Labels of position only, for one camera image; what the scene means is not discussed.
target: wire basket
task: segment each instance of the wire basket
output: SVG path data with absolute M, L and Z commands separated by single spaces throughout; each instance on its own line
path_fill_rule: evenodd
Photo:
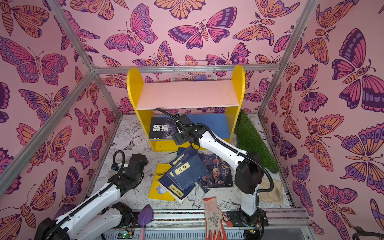
M 216 62 L 193 61 L 195 65 L 185 65 L 188 61 L 174 61 L 171 82 L 216 81 Z

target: yellow bookshelf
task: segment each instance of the yellow bookshelf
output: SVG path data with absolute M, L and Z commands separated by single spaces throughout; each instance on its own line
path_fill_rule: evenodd
M 169 89 L 185 97 L 175 100 L 174 94 L 169 94 Z M 127 76 L 127 91 L 147 138 L 151 119 L 155 116 L 153 109 L 227 107 L 225 117 L 230 138 L 224 140 L 230 142 L 244 98 L 245 73 L 241 65 L 236 65 L 231 80 L 144 83 L 139 70 L 131 68 Z M 156 152 L 177 151 L 179 147 L 190 145 L 187 142 L 177 146 L 170 140 L 148 141 Z

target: blue shelf panel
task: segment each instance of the blue shelf panel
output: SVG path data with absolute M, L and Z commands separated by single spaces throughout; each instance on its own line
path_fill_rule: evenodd
M 228 130 L 227 119 L 225 114 L 198 114 L 198 115 L 187 115 L 193 123 L 202 123 L 207 125 L 217 136 L 222 139 L 230 138 Z

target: artificial grass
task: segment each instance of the artificial grass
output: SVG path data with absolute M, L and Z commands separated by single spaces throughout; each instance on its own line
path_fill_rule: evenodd
M 272 173 L 279 172 L 279 166 L 271 155 L 263 139 L 256 131 L 247 114 L 241 110 L 235 126 L 237 147 L 247 152 L 257 152 L 262 159 L 262 164 Z

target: gardening glove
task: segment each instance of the gardening glove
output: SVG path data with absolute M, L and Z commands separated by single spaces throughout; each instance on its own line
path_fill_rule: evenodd
M 232 222 L 229 218 L 217 208 L 216 197 L 204 199 L 205 206 L 205 223 L 206 223 L 206 240 L 227 240 L 227 235 L 225 234 L 223 222 L 230 227 L 233 227 Z

